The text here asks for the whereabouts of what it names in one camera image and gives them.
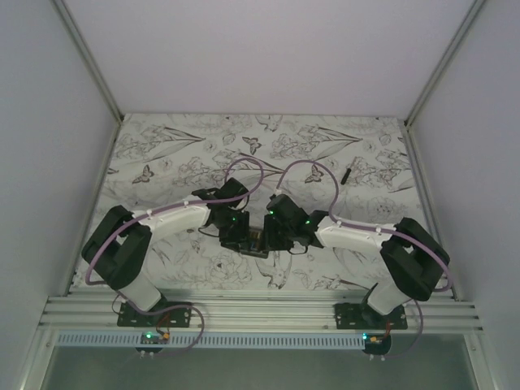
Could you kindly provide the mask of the black fuse box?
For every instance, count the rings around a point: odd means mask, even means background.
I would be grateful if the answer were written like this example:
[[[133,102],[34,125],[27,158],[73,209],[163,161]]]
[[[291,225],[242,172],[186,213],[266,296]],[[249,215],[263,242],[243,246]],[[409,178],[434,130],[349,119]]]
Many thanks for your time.
[[[257,227],[250,227],[245,234],[245,238],[239,243],[239,253],[255,258],[268,258],[269,251],[266,247],[263,230]]]

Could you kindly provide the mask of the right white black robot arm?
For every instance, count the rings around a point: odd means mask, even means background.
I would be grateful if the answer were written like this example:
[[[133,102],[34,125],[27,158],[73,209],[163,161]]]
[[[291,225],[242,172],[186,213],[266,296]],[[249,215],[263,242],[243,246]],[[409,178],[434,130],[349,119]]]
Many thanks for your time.
[[[307,214],[284,194],[272,196],[266,210],[264,236],[270,251],[298,243],[305,248],[347,249],[383,261],[391,279],[375,283],[360,309],[361,321],[369,328],[381,327],[408,301],[428,301],[440,291],[437,284],[443,275],[443,290],[451,288],[448,254],[414,219],[376,224],[342,220],[331,211]]]

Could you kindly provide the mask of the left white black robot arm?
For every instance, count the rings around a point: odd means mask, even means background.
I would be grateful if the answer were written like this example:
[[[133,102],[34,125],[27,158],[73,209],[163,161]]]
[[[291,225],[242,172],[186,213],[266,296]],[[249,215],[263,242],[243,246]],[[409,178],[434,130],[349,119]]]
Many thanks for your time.
[[[91,276],[97,273],[98,283],[129,301],[145,325],[159,325],[165,319],[167,301],[143,271],[150,246],[188,229],[237,224],[239,205],[249,195],[243,184],[231,178],[221,188],[196,190],[183,201],[154,210],[132,212],[123,206],[112,207],[81,250],[89,264],[86,284],[95,285]]]

